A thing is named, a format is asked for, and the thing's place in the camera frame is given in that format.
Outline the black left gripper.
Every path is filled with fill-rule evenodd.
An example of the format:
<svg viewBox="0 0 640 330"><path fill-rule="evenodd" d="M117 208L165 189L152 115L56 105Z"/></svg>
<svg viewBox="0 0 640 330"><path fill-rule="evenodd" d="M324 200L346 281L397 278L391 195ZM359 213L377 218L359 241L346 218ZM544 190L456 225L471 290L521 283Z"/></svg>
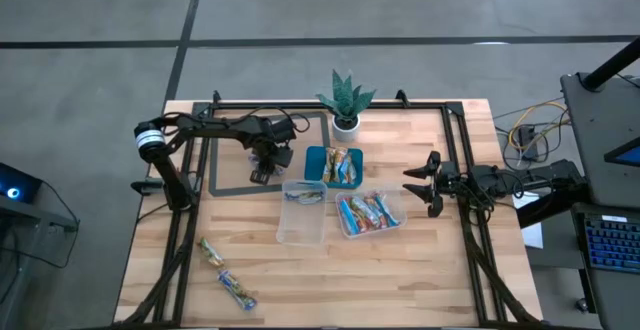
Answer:
<svg viewBox="0 0 640 330"><path fill-rule="evenodd" d="M254 170L249 180L258 185L267 185L273 169L268 167L288 168L294 151L288 146L279 146L276 142L266 138L255 138L249 142L252 153Z"/></svg>

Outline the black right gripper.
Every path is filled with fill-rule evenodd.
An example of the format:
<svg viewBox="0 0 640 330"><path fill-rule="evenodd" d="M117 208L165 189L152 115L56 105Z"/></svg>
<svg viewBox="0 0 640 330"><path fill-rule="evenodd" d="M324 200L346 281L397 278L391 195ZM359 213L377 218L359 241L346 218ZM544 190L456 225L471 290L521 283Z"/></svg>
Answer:
<svg viewBox="0 0 640 330"><path fill-rule="evenodd" d="M451 161L441 163L441 154L431 151L424 166L405 170L404 175L426 179L435 175L435 189L431 185L403 184L402 187L428 205L428 216L437 218L443 210L442 195L472 199L475 196L475 177L471 172L460 173Z"/></svg>

